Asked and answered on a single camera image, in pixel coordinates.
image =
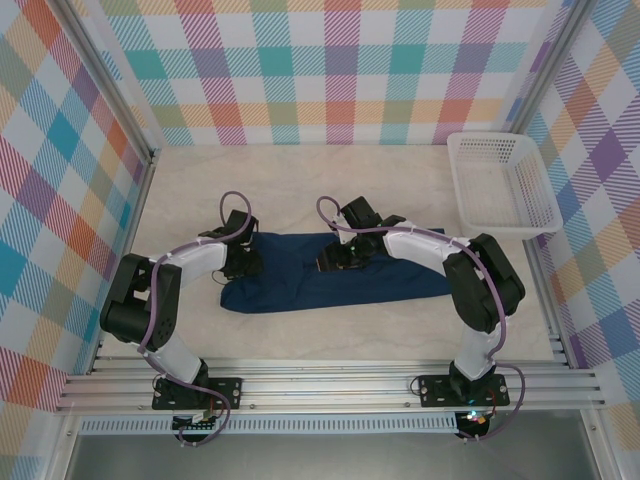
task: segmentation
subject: black mounting plate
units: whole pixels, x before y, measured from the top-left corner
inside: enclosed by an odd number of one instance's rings
[[[491,376],[484,390],[483,395],[479,395],[471,404],[462,403],[449,385],[449,375],[421,375],[414,383],[414,391],[420,394],[420,405],[422,407],[492,407],[492,391],[496,397],[497,407],[509,405],[509,391],[504,375],[494,374]]]
[[[182,403],[179,395],[163,395],[165,392],[175,392],[175,388],[175,383],[164,378],[159,378],[155,383],[155,391],[160,395],[156,396],[157,393],[154,395],[153,401],[151,402],[151,408],[153,410],[209,410],[209,407],[211,406],[211,398],[208,395],[204,396],[202,401],[196,404],[191,402]],[[229,404],[231,405],[231,410],[237,410],[240,408],[240,399],[242,398],[242,378],[209,378],[207,388],[227,397],[227,400],[229,400]],[[215,399],[214,405],[216,410],[224,408],[222,400],[218,398]]]

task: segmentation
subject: blue pants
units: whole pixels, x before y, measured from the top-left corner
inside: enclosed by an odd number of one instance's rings
[[[316,258],[337,237],[332,233],[256,233],[254,248],[264,271],[222,290],[220,305],[241,313],[269,313],[395,302],[450,294],[440,274],[406,260],[377,255],[359,270],[319,272]]]

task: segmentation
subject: laundry basket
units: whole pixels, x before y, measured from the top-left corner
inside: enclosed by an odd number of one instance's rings
[[[527,240],[562,216],[535,142],[524,135],[454,133],[447,140],[464,236]]]

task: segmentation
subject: colorful plaid wall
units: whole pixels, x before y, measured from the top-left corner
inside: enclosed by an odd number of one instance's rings
[[[158,140],[156,140],[156,138],[151,133],[151,130],[149,129],[149,125],[147,124],[145,117],[142,115],[142,112],[140,111],[140,107],[136,104],[136,101],[134,100],[134,97],[129,87],[127,86],[127,83],[122,78],[120,69],[116,65],[116,62],[113,60],[113,56],[111,55],[111,52],[109,52],[102,37],[98,34],[98,30],[96,28],[95,22],[93,18],[89,16],[89,11],[87,10],[84,0],[72,0],[72,5],[75,7],[76,13],[79,15],[80,19],[82,20],[82,23],[87,33],[91,37],[91,40],[94,46],[102,55],[102,59],[104,60],[104,63],[107,69],[111,73],[111,77],[113,78],[118,89],[120,90],[120,93],[122,94],[125,102],[129,105],[129,108],[131,109],[133,116],[138,122],[138,125],[140,126],[140,129],[147,143],[151,147],[160,148],[161,143]]]
[[[143,162],[45,1],[0,12],[0,479],[22,480],[90,354]]]
[[[535,70],[535,51],[522,62],[534,30],[552,9],[555,38],[562,3],[100,0],[172,145],[445,143],[500,128],[517,73]]]
[[[547,58],[551,53],[551,47],[555,43],[558,37],[558,34],[562,30],[562,27],[564,27],[565,22],[567,21],[567,18],[569,16],[569,13],[571,12],[571,9],[573,8],[575,3],[576,3],[576,0],[563,0],[562,6],[560,7],[558,14],[556,15],[556,18],[553,21],[553,25],[551,25],[551,28],[549,29],[549,32],[547,33],[547,36],[545,37],[544,42],[542,43],[542,47],[540,47],[540,50],[538,51],[538,54],[536,55],[535,60],[531,64],[531,68],[529,68],[527,77],[525,78],[524,82],[522,83],[522,86],[520,87],[518,96],[516,97],[516,100],[513,102],[513,105],[511,106],[509,115],[507,115],[507,120],[502,126],[503,132],[511,131],[513,122],[515,121],[516,116],[518,115],[518,112],[520,112],[520,108],[522,107],[523,102],[529,96],[529,93],[533,88],[533,84],[535,80],[538,78],[540,69],[547,61]]]
[[[564,218],[539,238],[549,281],[640,477],[640,0],[599,2],[528,133]]]

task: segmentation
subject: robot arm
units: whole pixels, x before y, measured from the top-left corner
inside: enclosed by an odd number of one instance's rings
[[[340,242],[327,247],[318,258],[320,270],[360,268],[371,256],[382,253],[417,263],[447,278],[454,306],[464,322],[460,353],[450,366],[450,385],[460,402],[471,403],[482,396],[495,371],[492,352],[503,332],[487,281],[466,252],[473,252],[486,267],[506,316],[515,313],[525,295],[522,282],[496,240],[489,235],[469,240],[414,233],[418,228],[414,224],[396,215],[383,220],[363,197],[343,207],[334,217],[334,224],[348,229],[390,229],[357,234],[339,230]]]
[[[168,254],[158,269],[156,321],[143,355],[173,378],[206,386],[207,367],[184,344],[175,326],[180,290],[202,275],[222,271],[229,279],[259,273],[262,261],[250,248],[257,220],[251,217],[245,233],[228,243],[212,243],[237,231],[247,214],[234,210],[224,227],[201,233],[190,246]],[[135,254],[123,257],[100,315],[100,326],[118,340],[139,346],[150,325],[151,273],[159,256]]]

